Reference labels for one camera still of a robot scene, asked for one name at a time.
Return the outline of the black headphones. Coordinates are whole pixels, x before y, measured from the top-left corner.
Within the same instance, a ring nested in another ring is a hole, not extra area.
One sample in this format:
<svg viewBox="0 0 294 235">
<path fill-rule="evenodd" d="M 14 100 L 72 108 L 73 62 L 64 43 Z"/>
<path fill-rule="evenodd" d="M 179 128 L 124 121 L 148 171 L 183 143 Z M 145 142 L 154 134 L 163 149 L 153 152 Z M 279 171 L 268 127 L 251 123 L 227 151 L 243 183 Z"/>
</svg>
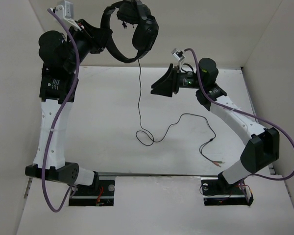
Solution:
<svg viewBox="0 0 294 235">
<path fill-rule="evenodd" d="M 110 29 L 111 15 L 116 9 L 118 9 L 117 19 L 122 21 L 124 28 L 127 28 L 128 24 L 136 26 L 132 45 L 137 50 L 137 54 L 132 58 L 125 57 L 118 50 L 112 36 L 109 37 L 106 48 L 115 59 L 130 64 L 143 58 L 152 49 L 158 36 L 159 25 L 148 6 L 140 0 L 122 0 L 105 8 L 101 17 L 101 28 Z"/>
</svg>

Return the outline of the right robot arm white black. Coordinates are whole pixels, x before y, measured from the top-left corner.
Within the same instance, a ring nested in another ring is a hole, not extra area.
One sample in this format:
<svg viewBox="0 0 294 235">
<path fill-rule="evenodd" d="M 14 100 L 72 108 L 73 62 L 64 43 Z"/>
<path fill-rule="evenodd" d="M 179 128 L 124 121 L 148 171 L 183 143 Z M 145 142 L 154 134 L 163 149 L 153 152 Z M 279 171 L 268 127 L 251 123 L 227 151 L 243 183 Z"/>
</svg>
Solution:
<svg viewBox="0 0 294 235">
<path fill-rule="evenodd" d="M 220 88 L 216 62 L 202 58 L 196 72 L 183 72 L 170 64 L 167 72 L 151 86 L 151 94 L 171 97 L 181 88 L 196 89 L 196 98 L 209 112 L 223 120 L 241 139 L 245 148 L 240 159 L 218 175 L 217 187 L 228 193 L 243 178 L 257 173 L 279 159 L 280 135 L 237 113 L 237 106 Z"/>
</svg>

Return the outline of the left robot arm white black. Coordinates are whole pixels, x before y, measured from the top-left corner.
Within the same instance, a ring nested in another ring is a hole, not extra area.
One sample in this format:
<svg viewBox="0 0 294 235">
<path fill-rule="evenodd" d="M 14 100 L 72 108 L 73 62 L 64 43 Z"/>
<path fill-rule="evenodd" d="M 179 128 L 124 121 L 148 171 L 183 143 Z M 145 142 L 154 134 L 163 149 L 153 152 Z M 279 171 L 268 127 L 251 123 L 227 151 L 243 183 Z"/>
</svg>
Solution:
<svg viewBox="0 0 294 235">
<path fill-rule="evenodd" d="M 39 93 L 41 131 L 34 162 L 25 168 L 25 174 L 67 185 L 83 185 L 87 193 L 95 194 L 100 187 L 98 173 L 65 161 L 64 142 L 78 84 L 75 72 L 89 53 L 99 54 L 105 49 L 112 30 L 93 27 L 83 19 L 77 25 L 81 30 L 70 27 L 67 37 L 51 30 L 39 38 L 39 56 L 43 61 Z"/>
</svg>

